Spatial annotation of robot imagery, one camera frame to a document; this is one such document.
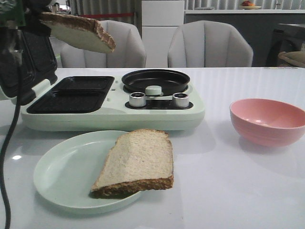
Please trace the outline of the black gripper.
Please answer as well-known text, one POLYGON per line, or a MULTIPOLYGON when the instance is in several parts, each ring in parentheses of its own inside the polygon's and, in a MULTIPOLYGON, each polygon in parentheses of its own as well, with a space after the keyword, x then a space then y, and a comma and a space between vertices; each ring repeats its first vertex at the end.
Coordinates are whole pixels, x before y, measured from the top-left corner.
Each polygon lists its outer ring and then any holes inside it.
POLYGON ((2 0, 0 30, 20 29, 35 35, 47 36, 51 29, 40 21, 43 12, 50 12, 52 0, 2 0))

